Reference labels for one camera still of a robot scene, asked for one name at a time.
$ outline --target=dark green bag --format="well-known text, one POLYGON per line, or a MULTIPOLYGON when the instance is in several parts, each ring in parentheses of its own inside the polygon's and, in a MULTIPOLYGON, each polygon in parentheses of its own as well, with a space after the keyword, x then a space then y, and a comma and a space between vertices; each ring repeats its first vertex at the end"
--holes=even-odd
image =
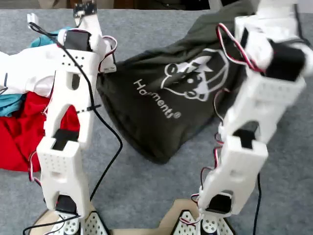
MULTIPOLYGON (((251 13, 239 1, 199 17, 185 38, 117 63, 97 89, 123 137, 147 159, 166 163, 180 146, 208 124, 214 94, 230 87, 239 66, 220 49, 215 27, 234 30, 234 18, 251 13)), ((239 58, 226 42, 227 51, 239 58)))

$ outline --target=gray carpet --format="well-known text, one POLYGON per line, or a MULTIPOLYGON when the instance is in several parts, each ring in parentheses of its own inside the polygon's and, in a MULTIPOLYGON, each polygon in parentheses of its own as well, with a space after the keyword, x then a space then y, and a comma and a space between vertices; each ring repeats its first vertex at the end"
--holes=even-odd
MULTIPOLYGON (((16 53, 37 35, 26 27, 30 10, 0 10, 0 51, 16 53)), ((41 25, 55 30, 73 25, 71 10, 35 10, 41 25)), ((166 46, 185 35, 203 12, 100 10, 104 34, 119 42, 117 60, 145 49, 166 46)), ((313 42, 313 15, 302 15, 304 31, 313 42)), ((297 105, 289 109, 268 145, 270 157, 262 169, 263 200, 258 235, 313 234, 313 81, 297 105)), ((105 119, 108 115, 99 109, 105 119)), ((140 156, 126 142, 94 198, 94 205, 111 228, 154 228, 176 198, 197 192, 200 169, 212 164, 215 120, 187 142, 166 165, 140 156)), ((117 150, 117 140, 96 119, 93 142, 84 153, 84 169, 92 189, 117 150)), ((240 215, 230 222, 239 235, 251 235, 257 202, 253 192, 240 215)), ((41 189, 26 173, 0 170, 0 234, 18 235, 45 211, 41 189)))

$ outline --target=red wire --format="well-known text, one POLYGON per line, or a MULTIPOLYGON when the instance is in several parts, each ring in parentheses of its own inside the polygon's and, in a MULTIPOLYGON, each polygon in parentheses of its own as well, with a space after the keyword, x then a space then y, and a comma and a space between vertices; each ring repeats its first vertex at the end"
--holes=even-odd
POLYGON ((219 133, 217 132, 217 133, 215 133, 215 135, 214 135, 214 138, 215 138, 216 142, 219 143, 219 144, 224 144, 223 141, 220 141, 220 140, 217 138, 217 135, 218 135, 218 134, 219 134, 219 133))
MULTIPOLYGON (((218 38, 219 38, 220 46, 223 47, 223 46, 222 46, 222 40, 223 40, 223 38, 222 38, 222 36, 221 36, 221 33, 220 33, 220 31, 219 31, 219 28, 221 28, 221 29, 222 29, 224 32, 226 32, 226 33, 227 33, 228 29, 227 29, 227 28, 224 28, 224 26, 223 26, 222 24, 218 24, 218 25, 216 26, 216 34, 217 34, 217 36, 218 36, 218 38)), ((244 51, 242 51, 242 49, 240 49, 240 46, 241 46, 241 45, 240 45, 240 43, 239 43, 238 41, 232 40, 232 42, 236 44, 236 48, 237 48, 237 50, 241 53, 241 57, 243 57, 244 61, 235 59, 235 58, 232 57, 230 54, 228 54, 227 51, 225 51, 225 53, 227 54, 228 57, 230 57, 231 59, 233 59, 234 61, 237 61, 237 62, 245 62, 245 63, 249 66, 250 69, 252 69, 252 70, 254 70, 254 71, 256 71, 256 72, 264 72, 263 70, 261 70, 260 68, 258 68, 258 67, 255 65, 255 63, 254 63, 253 60, 250 60, 251 63, 249 63, 249 59, 248 59, 248 57, 246 56, 246 53, 245 53, 244 51)))
POLYGON ((217 168, 218 167, 218 154, 217 154, 217 150, 218 149, 221 149, 222 147, 221 146, 219 146, 219 147, 215 147, 214 149, 213 149, 213 155, 214 155, 214 161, 215 161, 215 163, 214 163, 214 167, 215 168, 217 168))

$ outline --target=black cable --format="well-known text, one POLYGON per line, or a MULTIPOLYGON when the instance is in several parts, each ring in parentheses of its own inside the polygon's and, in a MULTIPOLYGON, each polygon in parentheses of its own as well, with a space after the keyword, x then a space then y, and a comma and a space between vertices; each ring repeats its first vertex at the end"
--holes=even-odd
POLYGON ((51 232, 49 232, 49 233, 47 233, 47 234, 45 234, 45 235, 53 234, 53 233, 56 233, 56 232, 60 231, 60 230, 61 230, 61 228, 63 228, 63 227, 64 227, 64 225, 65 225, 65 222, 63 222, 62 226, 61 226, 60 228, 58 228, 57 230, 55 230, 55 231, 51 231, 51 232))
POLYGON ((82 24, 82 22, 83 22, 83 16, 80 17, 79 23, 78 23, 78 25, 76 26, 76 28, 79 28, 79 26, 82 24))
MULTIPOLYGON (((55 39, 53 36, 51 36, 51 34, 49 34, 48 32, 46 32, 44 29, 42 29, 39 25, 33 23, 33 22, 29 22, 28 23, 31 27, 31 29, 33 29, 34 31, 38 32, 38 33, 41 33, 45 36, 47 36, 51 41, 53 41, 58 47, 60 47, 67 55, 68 57, 73 61, 74 65, 78 68, 78 70, 80 71, 80 73, 83 75, 83 77, 86 79, 87 81, 87 84, 88 84, 88 90, 89 90, 89 95, 90 95, 90 102, 91 102, 91 110, 94 111, 94 113, 96 114, 96 116, 100 119, 100 121, 115 135, 115 137, 118 139, 119 141, 119 149, 118 151, 116 152, 116 154, 114 155, 114 157, 111 159, 110 163, 108 164, 108 166, 106 167, 106 169, 104 170, 104 172, 102 173, 100 179, 98 180, 95 188, 93 189, 93 192, 90 196, 90 200, 93 198, 94 194, 96 193, 97 189, 99 188, 103 178, 105 177, 105 175, 107 174, 109 168, 111 167, 111 165, 113 164, 113 162, 115 161, 115 159, 117 158, 117 156, 119 155, 119 153, 121 152, 122 148, 123 148, 123 142, 122 142, 122 139, 120 138, 120 136, 117 134, 117 132, 112 128, 110 127, 106 121, 101 117, 101 115, 98 113, 98 111, 96 110, 96 106, 94 104, 94 98, 93 98, 93 92, 92 92, 92 87, 91 87, 91 83, 87 77, 87 75, 85 74, 85 72, 82 70, 82 68, 80 67, 80 65, 76 62, 76 60, 72 57, 72 55, 68 52, 68 50, 58 42, 57 39, 55 39)), ((61 220, 59 222, 55 222, 55 223, 50 223, 50 224, 42 224, 42 225, 36 225, 36 226, 30 226, 26 229, 23 230, 23 235, 25 235, 25 232, 29 229, 33 229, 33 228, 38 228, 38 227, 44 227, 44 226, 49 226, 49 225, 55 225, 55 224, 58 224, 58 223, 62 223, 62 222, 65 222, 65 221, 68 221, 68 220, 71 220, 71 219, 75 219, 75 218, 78 218, 79 215, 77 216, 74 216, 72 218, 68 218, 66 220, 61 220)))
POLYGON ((259 198, 258 198, 258 204, 256 206, 256 212, 254 217, 254 223, 253 223, 253 235, 256 235, 256 227, 258 223, 258 216, 259 216, 259 210, 261 205, 261 198, 262 198, 262 191, 261 191, 261 176, 258 174, 258 190, 259 190, 259 198))
POLYGON ((297 28, 298 28, 299 38, 301 38, 305 42, 305 44, 310 47, 311 46, 310 41, 303 36, 298 4, 294 5, 294 14, 295 14, 295 18, 297 19, 297 28))
POLYGON ((8 89, 7 87, 2 88, 2 89, 0 90, 0 94, 5 93, 7 89, 8 89))
POLYGON ((164 6, 166 8, 169 8, 169 9, 172 9, 172 10, 178 10, 178 11, 180 10, 178 8, 175 8, 175 7, 171 6, 171 5, 181 5, 179 3, 171 3, 171 4, 169 4, 169 3, 165 3, 165 2, 163 2, 161 0, 154 0, 154 1, 157 2, 157 3, 160 3, 162 6, 164 6))
POLYGON ((53 222, 53 223, 39 224, 39 225, 29 226, 29 227, 27 227, 27 228, 25 228, 25 229, 23 230, 23 235, 26 235, 26 231, 27 231, 27 230, 30 230, 30 229, 35 229, 35 228, 41 228, 41 227, 46 227, 46 226, 61 224, 61 223, 66 222, 66 221, 69 221, 69 220, 72 220, 72 219, 76 219, 76 218, 78 218, 78 217, 79 217, 79 215, 76 215, 76 216, 73 216, 73 217, 70 217, 70 218, 67 218, 67 219, 63 219, 63 220, 60 220, 60 221, 56 221, 56 222, 53 222))

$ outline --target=white wire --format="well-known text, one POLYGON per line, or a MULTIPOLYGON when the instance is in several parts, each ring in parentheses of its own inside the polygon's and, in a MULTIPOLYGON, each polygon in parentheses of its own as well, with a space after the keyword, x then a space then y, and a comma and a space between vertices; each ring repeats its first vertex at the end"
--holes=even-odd
POLYGON ((181 223, 186 224, 186 225, 195 225, 195 224, 199 223, 202 220, 202 215, 200 215, 195 222, 187 222, 182 217, 180 217, 179 220, 180 220, 181 223))
POLYGON ((38 181, 39 183, 40 180, 37 178, 37 177, 34 177, 34 171, 33 171, 33 162, 32 162, 32 159, 33 159, 33 156, 35 155, 35 153, 37 153, 37 151, 34 151, 31 153, 31 155, 29 156, 29 165, 30 165, 30 179, 31 181, 38 181))
POLYGON ((256 67, 254 66, 254 64, 251 62, 251 60, 249 59, 249 56, 247 55, 245 49, 242 47, 242 45, 236 40, 236 38, 231 34, 231 32, 229 31, 229 29, 223 24, 223 23, 219 23, 218 26, 217 26, 217 30, 218 30, 218 37, 219 37, 219 40, 221 42, 221 45, 222 45, 222 48, 223 48, 223 51, 224 51, 224 54, 225 56, 233 63, 235 64, 239 64, 239 65, 248 65, 250 68, 252 69, 256 69, 256 67), (226 48, 225 48, 225 45, 224 45, 224 41, 223 41, 223 37, 222 37, 222 34, 221 34, 221 31, 220 31, 220 28, 223 29, 223 31, 230 37, 230 39, 236 44, 238 50, 240 51, 240 53, 242 54, 242 56, 244 57, 245 59, 245 62, 243 61, 239 61, 239 60, 235 60, 233 58, 231 58, 227 52, 226 52, 226 48))
POLYGON ((116 49, 117 49, 117 40, 116 40, 114 37, 109 36, 109 35, 104 35, 104 36, 102 36, 102 39, 106 39, 106 38, 111 39, 112 41, 114 41, 115 46, 113 47, 113 49, 112 49, 111 51, 109 51, 108 53, 106 53, 106 54, 104 55, 104 59, 105 59, 108 55, 111 55, 113 52, 115 52, 116 49))
POLYGON ((49 100, 48 105, 47 105, 47 106, 45 107, 45 109, 42 111, 42 114, 44 114, 46 117, 47 117, 47 110, 48 110, 49 105, 51 104, 51 101, 52 101, 52 94, 51 94, 51 97, 50 97, 50 100, 49 100))
POLYGON ((221 92, 230 92, 230 90, 227 88, 220 89, 218 92, 216 92, 214 99, 213 99, 213 107, 214 107, 215 113, 223 121, 224 118, 219 114, 219 112, 217 111, 217 107, 216 107, 216 99, 220 95, 221 92))

